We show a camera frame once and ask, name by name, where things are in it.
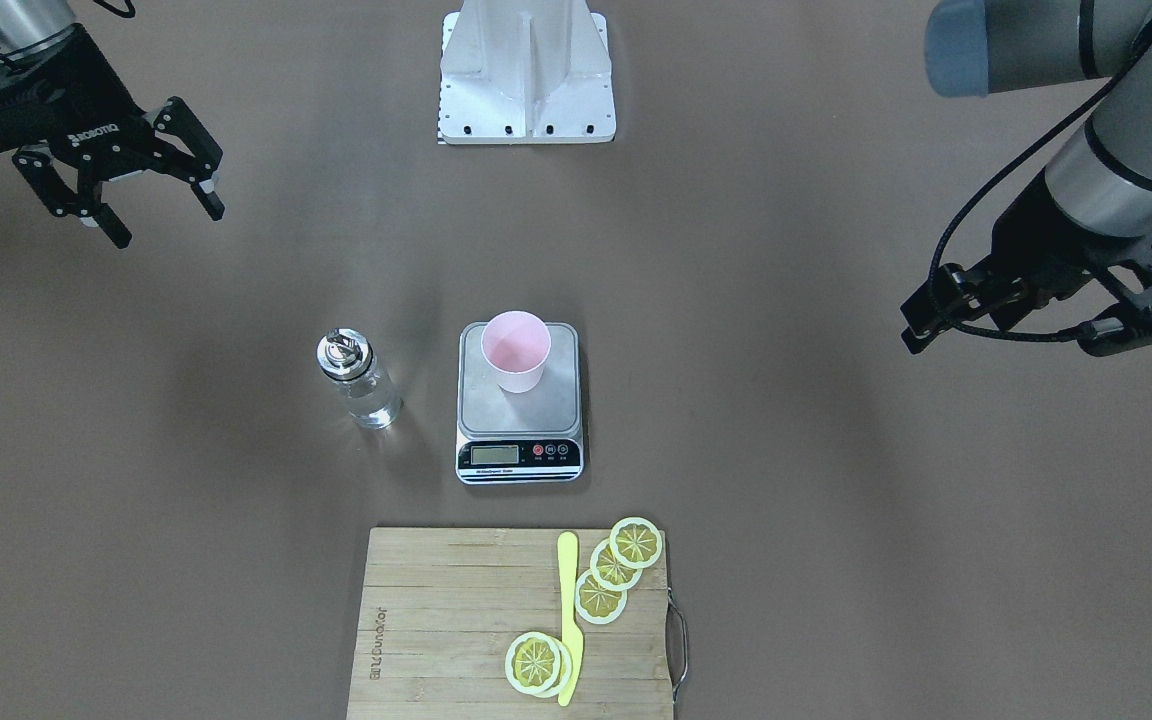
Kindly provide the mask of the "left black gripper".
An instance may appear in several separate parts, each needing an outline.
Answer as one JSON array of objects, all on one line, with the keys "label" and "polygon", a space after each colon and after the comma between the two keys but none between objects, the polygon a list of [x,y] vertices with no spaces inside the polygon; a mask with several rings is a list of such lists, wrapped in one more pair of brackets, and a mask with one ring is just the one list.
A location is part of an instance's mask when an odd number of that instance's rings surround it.
[{"label": "left black gripper", "polygon": [[972,268],[947,263],[911,293],[900,306],[908,323],[901,340],[918,355],[950,331],[952,323],[972,323],[984,314],[998,329],[1011,331],[1049,300],[1069,300],[1091,278],[1108,273],[1126,253],[1140,250],[1144,238],[1102,234],[1075,222],[1052,195],[1043,170],[993,225],[990,263]]}]

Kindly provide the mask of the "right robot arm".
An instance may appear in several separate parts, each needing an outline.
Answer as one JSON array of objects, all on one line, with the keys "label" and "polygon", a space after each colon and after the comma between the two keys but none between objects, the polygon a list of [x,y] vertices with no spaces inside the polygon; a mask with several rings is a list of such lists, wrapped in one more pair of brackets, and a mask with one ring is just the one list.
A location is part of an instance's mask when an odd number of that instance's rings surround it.
[{"label": "right robot arm", "polygon": [[54,217],[76,217],[119,249],[131,242],[103,187],[154,172],[223,218],[223,151],[182,97],[147,111],[65,1],[0,1],[0,154]]}]

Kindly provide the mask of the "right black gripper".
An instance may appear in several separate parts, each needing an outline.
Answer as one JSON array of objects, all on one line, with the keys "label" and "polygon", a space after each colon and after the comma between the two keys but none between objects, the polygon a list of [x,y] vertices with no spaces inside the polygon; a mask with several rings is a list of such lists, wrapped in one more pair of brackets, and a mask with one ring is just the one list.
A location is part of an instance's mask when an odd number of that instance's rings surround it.
[{"label": "right black gripper", "polygon": [[[18,149],[13,167],[51,215],[77,217],[127,249],[132,233],[103,200],[106,179],[96,156],[56,159],[50,146],[32,145],[56,142],[71,150],[115,135],[123,135],[123,149],[151,141],[156,172],[185,182],[211,220],[223,219],[215,181],[223,150],[182,97],[169,97],[146,122],[84,26],[67,26],[58,44],[15,60],[0,46],[0,152]],[[76,187],[61,179],[56,161],[77,170]]]}]

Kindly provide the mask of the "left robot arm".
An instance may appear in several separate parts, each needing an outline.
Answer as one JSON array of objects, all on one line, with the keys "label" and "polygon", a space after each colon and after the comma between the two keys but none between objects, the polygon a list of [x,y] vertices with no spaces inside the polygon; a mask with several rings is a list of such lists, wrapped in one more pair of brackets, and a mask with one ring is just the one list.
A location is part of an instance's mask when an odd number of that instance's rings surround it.
[{"label": "left robot arm", "polygon": [[942,97],[1100,86],[952,218],[901,306],[908,351],[948,331],[1152,344],[1152,1],[941,1],[924,60]]}]

